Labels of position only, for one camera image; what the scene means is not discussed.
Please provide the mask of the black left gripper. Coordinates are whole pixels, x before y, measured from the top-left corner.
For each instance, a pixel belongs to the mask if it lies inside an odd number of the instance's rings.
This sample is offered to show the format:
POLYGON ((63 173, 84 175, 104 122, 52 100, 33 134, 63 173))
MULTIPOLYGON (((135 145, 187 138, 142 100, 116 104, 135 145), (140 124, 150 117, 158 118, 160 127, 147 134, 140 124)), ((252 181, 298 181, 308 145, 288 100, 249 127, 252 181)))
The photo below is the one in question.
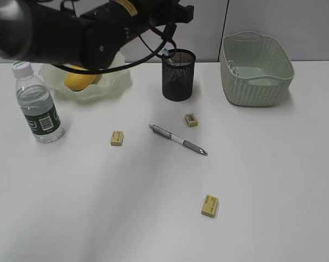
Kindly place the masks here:
POLYGON ((194 6, 183 6, 180 1, 138 1, 139 18, 137 26, 147 26, 152 22, 153 26, 172 23, 190 23, 194 16, 194 6))

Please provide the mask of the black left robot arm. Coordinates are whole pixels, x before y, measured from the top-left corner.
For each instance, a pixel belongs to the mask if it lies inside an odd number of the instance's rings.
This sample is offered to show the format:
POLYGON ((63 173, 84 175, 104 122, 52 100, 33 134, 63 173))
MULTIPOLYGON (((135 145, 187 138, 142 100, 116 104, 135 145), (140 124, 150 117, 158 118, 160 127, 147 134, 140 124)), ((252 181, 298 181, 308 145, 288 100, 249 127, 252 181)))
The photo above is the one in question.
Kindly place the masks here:
POLYGON ((194 7, 179 1, 108 1, 80 16, 64 4, 54 9, 46 1, 0 1, 0 57, 70 73, 112 73, 128 69, 111 66, 123 46, 152 31, 161 45, 149 56, 160 57, 177 24, 193 16, 194 7))

